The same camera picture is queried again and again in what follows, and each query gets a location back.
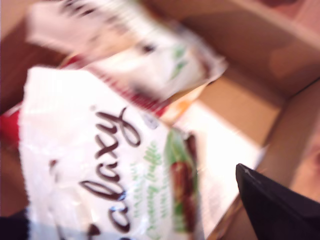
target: black object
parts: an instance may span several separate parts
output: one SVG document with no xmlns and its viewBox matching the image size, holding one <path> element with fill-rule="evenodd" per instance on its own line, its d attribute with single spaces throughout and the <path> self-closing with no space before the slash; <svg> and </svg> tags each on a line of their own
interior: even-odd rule
<svg viewBox="0 0 320 240">
<path fill-rule="evenodd" d="M 320 240 L 319 203 L 242 164 L 236 166 L 235 175 L 259 240 Z"/>
<path fill-rule="evenodd" d="M 0 216 L 1 240 L 26 240 L 28 239 L 28 223 L 26 211 L 23 210 L 10 217 Z"/>
</svg>

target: brown cardboard wall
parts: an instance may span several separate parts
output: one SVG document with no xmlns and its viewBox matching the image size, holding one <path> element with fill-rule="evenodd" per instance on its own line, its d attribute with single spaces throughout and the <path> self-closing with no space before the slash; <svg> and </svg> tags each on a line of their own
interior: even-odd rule
<svg viewBox="0 0 320 240">
<path fill-rule="evenodd" d="M 207 86 L 199 100 L 259 146 L 265 144 L 285 102 L 281 95 L 235 64 Z"/>
</svg>

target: cardboard box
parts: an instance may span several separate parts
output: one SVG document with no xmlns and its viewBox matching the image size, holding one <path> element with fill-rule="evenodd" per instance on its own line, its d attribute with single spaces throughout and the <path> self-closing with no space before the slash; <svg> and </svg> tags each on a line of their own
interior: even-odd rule
<svg viewBox="0 0 320 240">
<path fill-rule="evenodd" d="M 54 66 L 64 57 L 24 42 L 25 26 L 18 20 L 23 20 L 32 2 L 35 0 L 23 4 L 2 1 L 2 12 L 13 5 L 16 8 L 1 15 L 1 113 L 22 99 L 28 68 Z M 320 112 L 320 37 L 259 2 L 148 2 L 203 36 L 227 57 L 228 70 L 205 88 L 199 100 L 256 144 L 268 145 L 257 170 L 290 187 Z M 16 204 L 15 209 L 23 204 Z M 216 231 L 209 239 L 218 235 Z M 257 239 L 243 208 L 222 239 Z"/>
</svg>

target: chocolate bar wrapper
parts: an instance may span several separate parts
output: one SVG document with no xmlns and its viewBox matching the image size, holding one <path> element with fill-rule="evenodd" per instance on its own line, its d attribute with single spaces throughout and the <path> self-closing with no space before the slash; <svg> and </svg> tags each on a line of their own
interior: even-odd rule
<svg viewBox="0 0 320 240">
<path fill-rule="evenodd" d="M 91 73 L 30 69 L 18 122 L 29 239 L 203 239 L 188 139 Z"/>
<path fill-rule="evenodd" d="M 198 36 L 139 1 L 42 1 L 31 7 L 28 26 L 28 42 L 79 55 L 109 84 L 161 102 L 226 69 Z"/>
</svg>

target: white packet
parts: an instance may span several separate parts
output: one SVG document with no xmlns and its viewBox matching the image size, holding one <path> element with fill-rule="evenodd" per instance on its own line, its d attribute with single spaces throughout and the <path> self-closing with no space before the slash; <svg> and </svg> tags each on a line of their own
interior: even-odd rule
<svg viewBox="0 0 320 240">
<path fill-rule="evenodd" d="M 227 66 L 194 33 L 134 0 L 39 2 L 28 25 L 29 42 L 81 54 L 122 88 L 161 101 L 216 80 Z"/>
<path fill-rule="evenodd" d="M 203 239 L 195 157 L 179 131 L 84 70 L 34 67 L 24 91 L 29 239 Z"/>
</svg>

